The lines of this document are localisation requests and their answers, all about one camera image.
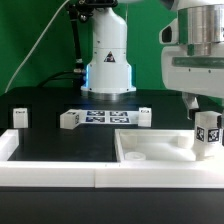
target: black cable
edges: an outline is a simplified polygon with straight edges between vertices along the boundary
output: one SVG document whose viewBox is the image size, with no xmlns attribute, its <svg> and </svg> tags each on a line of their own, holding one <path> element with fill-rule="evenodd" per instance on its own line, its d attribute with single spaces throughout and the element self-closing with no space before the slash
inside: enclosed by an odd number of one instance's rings
<svg viewBox="0 0 224 224">
<path fill-rule="evenodd" d="M 81 75 L 79 76 L 74 76 L 74 77 L 70 77 L 70 78 L 52 78 L 52 79 L 49 79 L 48 81 L 46 81 L 43 85 L 45 85 L 46 83 L 48 82 L 51 82 L 51 81 L 60 81 L 60 80 L 80 80 L 82 78 Z"/>
<path fill-rule="evenodd" d="M 84 64 L 82 62 L 82 54 L 81 54 L 81 47 L 79 41 L 79 30 L 78 30 L 78 11 L 75 8 L 75 5 L 68 3 L 66 5 L 66 10 L 69 13 L 72 31 L 73 31 L 73 39 L 75 45 L 75 55 L 76 55 L 76 68 L 83 69 Z"/>
<path fill-rule="evenodd" d="M 44 81 L 42 81 L 41 83 L 39 83 L 37 85 L 37 87 L 43 87 L 47 82 L 49 82 L 51 79 L 62 76 L 62 75 L 67 75 L 67 74 L 74 74 L 73 71 L 63 71 L 63 72 L 58 72 L 50 77 L 48 77 L 47 79 L 45 79 Z"/>
</svg>

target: white tray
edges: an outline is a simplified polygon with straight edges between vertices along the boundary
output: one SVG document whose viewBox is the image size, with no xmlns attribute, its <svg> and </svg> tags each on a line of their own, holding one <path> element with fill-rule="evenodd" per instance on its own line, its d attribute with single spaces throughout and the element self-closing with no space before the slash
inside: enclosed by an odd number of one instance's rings
<svg viewBox="0 0 224 224">
<path fill-rule="evenodd" d="M 191 130 L 120 130 L 115 131 L 119 161 L 195 161 Z"/>
</svg>

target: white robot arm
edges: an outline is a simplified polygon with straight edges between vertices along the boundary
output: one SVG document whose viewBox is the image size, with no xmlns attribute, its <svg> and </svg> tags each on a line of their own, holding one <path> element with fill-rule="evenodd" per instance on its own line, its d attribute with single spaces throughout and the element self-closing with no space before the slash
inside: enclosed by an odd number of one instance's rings
<svg viewBox="0 0 224 224">
<path fill-rule="evenodd" d="M 197 110 L 197 94 L 224 98 L 223 0 L 161 2 L 177 11 L 177 19 L 160 32 L 160 42 L 172 45 L 162 52 L 165 86 L 190 93 L 183 97 L 189 109 Z"/>
<path fill-rule="evenodd" d="M 79 0 L 76 9 L 79 20 L 92 17 L 93 57 L 87 65 L 83 96 L 100 100 L 120 100 L 135 94 L 132 68 L 127 62 L 127 24 L 112 10 L 117 0 Z"/>
</svg>

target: white box with marker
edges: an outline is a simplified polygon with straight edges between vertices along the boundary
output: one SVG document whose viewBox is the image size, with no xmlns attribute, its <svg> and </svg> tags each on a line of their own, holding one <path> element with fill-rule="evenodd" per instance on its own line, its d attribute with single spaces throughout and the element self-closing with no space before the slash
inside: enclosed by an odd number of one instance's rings
<svg viewBox="0 0 224 224">
<path fill-rule="evenodd" d="M 27 108 L 13 109 L 13 127 L 14 128 L 28 128 Z"/>
<path fill-rule="evenodd" d="M 81 110 L 68 110 L 60 115 L 60 128 L 74 129 L 80 124 Z"/>
<path fill-rule="evenodd" d="M 139 108 L 138 126 L 151 127 L 152 125 L 152 109 L 148 107 Z"/>
</svg>

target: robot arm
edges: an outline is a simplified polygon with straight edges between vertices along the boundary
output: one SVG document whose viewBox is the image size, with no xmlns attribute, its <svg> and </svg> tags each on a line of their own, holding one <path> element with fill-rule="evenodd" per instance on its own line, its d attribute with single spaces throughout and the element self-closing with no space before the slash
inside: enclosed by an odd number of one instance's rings
<svg viewBox="0 0 224 224">
<path fill-rule="evenodd" d="M 160 42 L 172 45 L 162 52 L 163 81 L 168 89 L 184 92 L 191 114 L 191 109 L 199 109 L 195 103 L 198 94 L 224 98 L 224 2 L 160 2 L 177 12 L 177 18 L 160 32 Z"/>
<path fill-rule="evenodd" d="M 75 8 L 79 12 L 79 20 L 87 22 L 93 16 L 96 8 L 114 8 L 118 5 L 117 0 L 77 0 Z"/>
</svg>

